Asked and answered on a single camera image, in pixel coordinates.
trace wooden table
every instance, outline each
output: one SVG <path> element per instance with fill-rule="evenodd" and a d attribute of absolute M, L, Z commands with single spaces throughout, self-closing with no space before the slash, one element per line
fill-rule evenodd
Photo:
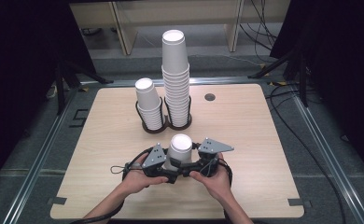
<path fill-rule="evenodd" d="M 164 96 L 163 87 L 157 90 Z M 205 100 L 207 93 L 216 99 Z M 168 147 L 175 134 L 184 133 L 194 142 L 210 137 L 235 148 L 223 155 L 233 171 L 232 191 L 250 217 L 301 217 L 303 207 L 288 203 L 300 196 L 261 87 L 191 86 L 190 96 L 190 127 L 150 134 L 135 111 L 134 88 L 99 90 L 57 195 L 66 202 L 54 204 L 51 216 L 83 217 L 120 183 L 121 175 L 111 174 L 111 166 L 124 165 L 158 142 Z M 202 184 L 180 176 L 173 185 L 129 196 L 115 218 L 223 218 L 223 210 Z"/>

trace hand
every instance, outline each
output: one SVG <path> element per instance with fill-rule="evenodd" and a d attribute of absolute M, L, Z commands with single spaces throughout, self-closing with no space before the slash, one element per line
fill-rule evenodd
<path fill-rule="evenodd" d="M 223 160 L 222 153 L 218 153 L 220 159 Z M 207 188 L 209 194 L 216 200 L 222 197 L 231 195 L 231 185 L 229 182 L 229 175 L 225 167 L 218 165 L 217 173 L 211 177 L 206 177 L 199 172 L 192 171 L 189 174 L 193 179 L 203 183 Z"/>
<path fill-rule="evenodd" d="M 147 153 L 140 156 L 136 162 L 142 164 L 147 157 Z M 159 185 L 166 183 L 168 178 L 165 176 L 147 177 L 142 170 L 131 170 L 124 180 L 120 183 L 127 194 L 137 193 L 149 185 Z"/>

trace wire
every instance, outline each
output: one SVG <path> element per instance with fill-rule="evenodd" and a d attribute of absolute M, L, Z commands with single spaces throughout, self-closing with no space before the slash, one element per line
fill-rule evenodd
<path fill-rule="evenodd" d="M 190 55 L 190 57 L 205 57 L 205 56 L 222 56 L 222 57 L 226 57 L 226 58 L 230 58 L 230 59 L 233 59 L 233 60 L 236 60 L 236 61 L 242 61 L 242 62 L 248 62 L 248 63 L 252 63 L 256 66 L 261 66 L 261 64 L 259 63 L 254 63 L 250 60 L 247 60 L 247 59 L 239 59 L 239 58 L 234 58 L 232 56 L 228 56 L 228 55 L 224 55 L 224 54 L 213 54 L 213 55 L 209 55 L 209 54 L 194 54 L 194 55 Z"/>
<path fill-rule="evenodd" d="M 321 164 L 319 163 L 318 159 L 315 157 L 314 153 L 311 151 L 310 148 L 308 148 L 308 146 L 301 140 L 301 138 L 290 128 L 290 126 L 287 124 L 287 122 L 282 118 L 282 116 L 280 115 L 279 111 L 277 110 L 276 106 L 274 106 L 273 103 L 273 95 L 276 92 L 276 90 L 278 90 L 281 86 L 278 86 L 276 88 L 274 88 L 274 90 L 272 90 L 272 93 L 270 94 L 270 103 L 272 104 L 275 113 L 277 114 L 278 118 L 280 118 L 280 120 L 285 124 L 285 126 L 292 132 L 293 135 L 295 135 L 295 137 L 299 140 L 299 142 L 301 142 L 301 144 L 304 146 L 304 148 L 306 149 L 306 151 L 310 154 L 311 158 L 313 159 L 313 161 L 315 162 L 315 164 L 317 165 L 317 167 L 319 168 L 319 170 L 321 171 L 321 173 L 325 176 L 325 178 L 328 180 L 330 186 L 332 187 L 333 191 L 335 192 L 339 207 L 340 207 L 340 212 L 342 215 L 342 220 L 343 220 L 343 224 L 345 223 L 345 213 L 344 213 L 344 209 L 343 209 L 343 203 L 342 203 L 342 198 L 340 197 L 339 192 L 337 191 L 336 186 L 333 184 L 333 182 L 330 180 L 330 177 L 328 176 L 328 174 L 326 173 L 325 169 L 321 166 Z"/>
<path fill-rule="evenodd" d="M 202 175 L 204 175 L 204 176 L 210 176 L 210 174 L 211 174 L 211 165 L 213 164 L 213 162 L 214 162 L 214 160 L 215 159 L 212 159 L 212 160 L 210 160 L 201 170 L 200 170 L 200 174 L 202 174 Z M 207 174 L 205 175 L 205 174 L 203 174 L 203 171 L 204 171 L 204 169 L 205 168 L 207 168 L 208 167 L 208 172 L 207 172 Z"/>
<path fill-rule="evenodd" d="M 260 19 L 260 25 L 263 26 L 263 28 L 266 31 L 266 34 L 268 34 L 268 37 L 269 37 L 269 35 L 272 36 L 272 33 L 267 28 L 266 21 L 265 21 L 265 16 L 264 16 L 264 8 L 266 6 L 266 1 L 265 0 L 261 0 L 260 2 L 261 2 L 261 14 L 259 13 L 258 8 L 256 7 L 254 1 L 251 0 L 252 6 L 257 11 L 258 17 Z"/>
<path fill-rule="evenodd" d="M 266 48 L 267 50 L 272 50 L 271 48 L 267 47 L 263 43 L 259 42 L 257 38 L 252 37 L 243 27 L 242 24 L 240 24 L 240 28 L 244 31 L 244 33 L 256 44 L 261 45 L 262 47 Z"/>
<path fill-rule="evenodd" d="M 290 100 L 290 99 L 293 99 L 295 96 L 291 96 L 291 97 L 288 97 L 286 98 L 285 100 L 281 101 L 276 107 L 273 107 L 270 112 L 272 112 L 273 110 L 275 110 L 276 108 L 278 108 L 281 104 L 283 104 L 284 102 Z"/>
<path fill-rule="evenodd" d="M 264 34 L 264 33 L 258 32 L 257 30 L 254 30 L 254 28 L 252 28 L 251 25 L 249 25 L 249 23 L 247 23 L 246 25 L 248 26 L 248 28 L 251 31 L 253 31 L 253 32 L 255 32 L 255 33 L 259 34 L 259 35 L 269 35 L 269 34 Z M 274 38 L 277 38 L 277 36 L 276 35 L 273 35 L 273 34 L 270 34 L 270 36 L 272 36 Z"/>
<path fill-rule="evenodd" d="M 118 171 L 118 172 L 113 172 L 113 168 L 122 168 L 122 170 L 121 170 L 121 171 Z M 121 172 L 123 172 L 123 169 L 124 169 L 124 168 L 125 168 L 124 166 L 117 166 L 117 165 L 115 165 L 115 166 L 111 166 L 111 167 L 110 167 L 110 173 L 112 173 L 113 175 L 121 174 Z"/>

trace floor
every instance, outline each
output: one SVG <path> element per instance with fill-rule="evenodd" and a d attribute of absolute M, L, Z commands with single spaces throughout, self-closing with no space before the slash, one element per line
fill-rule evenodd
<path fill-rule="evenodd" d="M 281 23 L 268 24 L 273 35 L 281 29 Z M 243 25 L 254 38 L 256 33 Z M 253 82 L 263 88 L 263 93 L 270 96 L 279 81 L 282 80 L 280 66 L 264 79 L 250 80 L 246 78 L 260 71 L 261 66 L 268 65 L 275 59 L 268 57 L 269 51 L 255 45 L 244 31 L 240 29 L 237 49 L 229 52 L 222 25 L 201 26 L 164 26 L 143 27 L 138 30 L 133 52 L 125 56 L 121 52 L 117 34 L 104 28 L 98 35 L 83 36 L 100 76 L 115 80 L 114 87 L 132 85 L 139 77 L 161 78 L 161 35 L 169 29 L 180 29 L 186 36 L 190 67 L 192 67 L 191 82 L 221 83 L 221 82 Z M 268 48 L 272 45 L 268 38 L 259 35 L 259 41 Z M 85 90 L 68 90 L 64 92 L 70 99 L 62 117 L 57 116 L 56 97 L 49 98 L 43 104 L 41 113 L 37 115 L 28 134 L 18 143 L 10 155 L 3 170 L 0 172 L 0 223 L 69 223 L 70 220 L 54 220 L 49 215 L 51 199 L 57 195 L 58 187 L 63 181 L 81 127 L 74 127 L 81 120 L 74 119 L 77 111 L 82 118 L 87 117 L 95 93 L 102 88 L 87 77 L 80 77 Z M 294 86 L 277 89 L 277 92 L 293 91 Z M 343 130 L 334 121 L 333 115 L 321 104 L 321 98 L 310 87 L 308 90 L 308 110 L 299 107 L 299 97 L 295 93 L 286 93 L 269 98 L 268 104 L 272 111 L 273 121 L 287 160 L 293 174 L 296 186 L 305 207 L 305 215 L 297 219 L 260 219 L 258 223 L 364 223 L 364 163 L 360 160 L 353 147 L 342 139 Z M 324 159 L 324 152 L 318 146 L 318 140 L 313 137 L 313 131 L 307 127 L 304 113 L 310 113 L 325 136 L 326 143 L 337 159 L 338 164 L 347 179 L 348 189 L 357 195 L 358 200 L 349 200 L 351 192 L 345 192 L 343 182 L 332 172 L 332 167 Z M 55 121 L 60 127 L 54 127 Z M 301 137 L 304 147 L 291 130 Z M 54 139 L 49 139 L 49 133 L 54 133 Z M 31 188 L 23 191 L 24 181 L 32 181 Z M 21 201 L 15 201 L 21 193 L 26 192 Z M 337 195 L 340 195 L 343 212 L 341 213 Z M 21 205 L 16 217 L 10 218 L 8 212 L 16 203 Z"/>

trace paper cup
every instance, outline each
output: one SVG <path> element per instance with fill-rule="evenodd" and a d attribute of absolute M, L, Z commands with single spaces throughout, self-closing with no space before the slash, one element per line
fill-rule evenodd
<path fill-rule="evenodd" d="M 191 139 L 182 133 L 176 134 L 171 140 L 170 147 L 167 152 L 167 159 L 164 163 L 164 167 L 167 170 L 177 171 L 177 167 L 174 167 L 170 163 L 170 158 L 181 161 L 182 163 L 191 162 Z"/>
<path fill-rule="evenodd" d="M 168 77 L 163 76 L 162 79 L 164 80 L 164 86 L 181 86 L 181 85 L 186 85 L 186 84 L 190 84 L 190 77 L 186 76 L 186 77 L 182 77 L 179 79 L 170 79 Z"/>
<path fill-rule="evenodd" d="M 153 81 L 144 77 L 135 82 L 136 98 L 138 105 L 143 110 L 152 110 L 161 102 Z"/>
<path fill-rule="evenodd" d="M 169 77 L 181 77 L 181 76 L 184 76 L 186 73 L 189 72 L 189 70 L 190 70 L 190 64 L 188 63 L 188 68 L 185 71 L 181 72 L 181 73 L 170 73 L 169 71 L 167 71 L 167 70 L 164 69 L 164 66 L 163 65 L 161 65 L 161 70 L 162 70 L 162 73 L 164 75 L 166 75 L 166 76 L 169 76 Z"/>
<path fill-rule="evenodd" d="M 181 31 L 169 30 L 162 35 L 162 67 L 170 74 L 179 74 L 188 69 L 185 36 Z"/>

